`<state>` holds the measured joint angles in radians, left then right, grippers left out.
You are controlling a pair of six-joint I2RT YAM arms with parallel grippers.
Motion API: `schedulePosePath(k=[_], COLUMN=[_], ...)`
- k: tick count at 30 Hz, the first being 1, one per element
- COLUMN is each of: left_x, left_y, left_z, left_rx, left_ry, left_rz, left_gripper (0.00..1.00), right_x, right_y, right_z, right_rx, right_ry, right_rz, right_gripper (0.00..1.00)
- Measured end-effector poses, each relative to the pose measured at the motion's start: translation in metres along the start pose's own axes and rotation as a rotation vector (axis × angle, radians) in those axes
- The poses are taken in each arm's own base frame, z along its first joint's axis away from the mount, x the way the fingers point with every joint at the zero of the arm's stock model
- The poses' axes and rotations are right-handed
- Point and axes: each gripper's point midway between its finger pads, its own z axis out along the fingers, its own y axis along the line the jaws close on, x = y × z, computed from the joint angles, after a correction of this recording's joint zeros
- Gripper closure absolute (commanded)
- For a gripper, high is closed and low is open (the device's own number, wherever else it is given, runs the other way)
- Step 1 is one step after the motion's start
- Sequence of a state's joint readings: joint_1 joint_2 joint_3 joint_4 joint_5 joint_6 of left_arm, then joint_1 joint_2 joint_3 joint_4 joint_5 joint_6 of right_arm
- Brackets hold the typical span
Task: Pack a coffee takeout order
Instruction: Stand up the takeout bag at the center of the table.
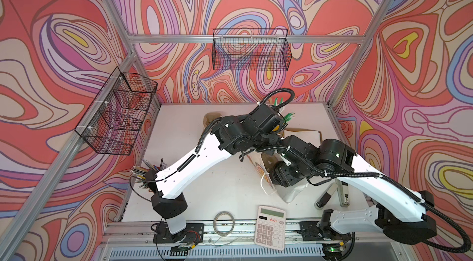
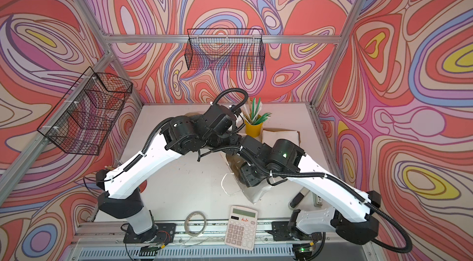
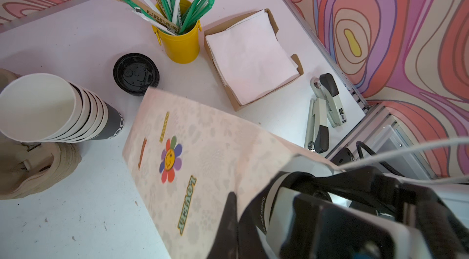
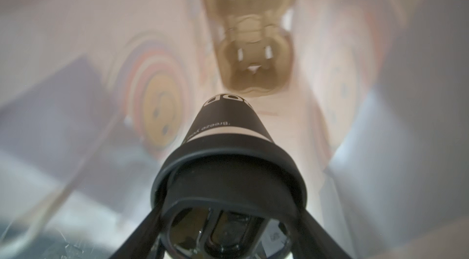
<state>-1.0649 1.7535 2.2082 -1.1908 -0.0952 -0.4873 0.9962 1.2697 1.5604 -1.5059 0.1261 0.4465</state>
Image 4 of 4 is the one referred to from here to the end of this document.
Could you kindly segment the black plastic cup lid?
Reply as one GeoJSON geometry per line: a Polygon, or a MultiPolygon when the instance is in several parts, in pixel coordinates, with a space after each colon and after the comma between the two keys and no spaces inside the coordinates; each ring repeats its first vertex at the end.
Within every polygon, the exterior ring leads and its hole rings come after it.
{"type": "Polygon", "coordinates": [[[161,243],[175,259],[283,259],[307,199],[287,152],[240,134],[183,144],[151,190],[151,204],[161,210],[161,243]]]}

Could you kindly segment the white paper takeout bag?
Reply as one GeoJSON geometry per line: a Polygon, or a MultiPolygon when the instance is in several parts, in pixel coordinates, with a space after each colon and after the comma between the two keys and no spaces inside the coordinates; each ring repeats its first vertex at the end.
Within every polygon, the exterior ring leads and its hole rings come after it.
{"type": "Polygon", "coordinates": [[[352,259],[469,256],[469,0],[295,0],[274,94],[222,83],[203,0],[1,0],[1,257],[109,259],[203,104],[247,100],[352,259]]]}

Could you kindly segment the black white paper coffee cup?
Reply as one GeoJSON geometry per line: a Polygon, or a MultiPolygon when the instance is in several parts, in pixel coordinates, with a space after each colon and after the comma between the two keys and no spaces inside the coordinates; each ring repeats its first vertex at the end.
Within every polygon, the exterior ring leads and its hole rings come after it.
{"type": "Polygon", "coordinates": [[[243,134],[273,141],[249,102],[233,94],[219,94],[207,100],[183,143],[215,134],[243,134]]]}

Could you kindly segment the single pulp cup carrier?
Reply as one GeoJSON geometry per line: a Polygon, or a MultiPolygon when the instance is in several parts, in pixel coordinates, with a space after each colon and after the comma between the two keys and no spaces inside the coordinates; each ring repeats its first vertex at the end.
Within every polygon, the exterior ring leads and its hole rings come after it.
{"type": "Polygon", "coordinates": [[[223,85],[249,97],[282,89],[293,66],[293,44],[282,20],[295,0],[203,2],[223,85]]]}

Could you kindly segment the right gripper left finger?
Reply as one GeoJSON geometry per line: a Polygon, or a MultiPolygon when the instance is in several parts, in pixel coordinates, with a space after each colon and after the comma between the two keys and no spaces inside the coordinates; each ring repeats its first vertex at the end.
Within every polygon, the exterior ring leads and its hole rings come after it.
{"type": "Polygon", "coordinates": [[[163,259],[161,211],[161,204],[155,206],[110,259],[163,259]]]}

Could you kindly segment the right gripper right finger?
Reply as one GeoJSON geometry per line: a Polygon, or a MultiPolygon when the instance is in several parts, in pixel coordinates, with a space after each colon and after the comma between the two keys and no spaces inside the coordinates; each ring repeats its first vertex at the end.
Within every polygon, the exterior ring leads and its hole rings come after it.
{"type": "Polygon", "coordinates": [[[294,259],[351,259],[307,210],[302,210],[291,253],[294,259]]]}

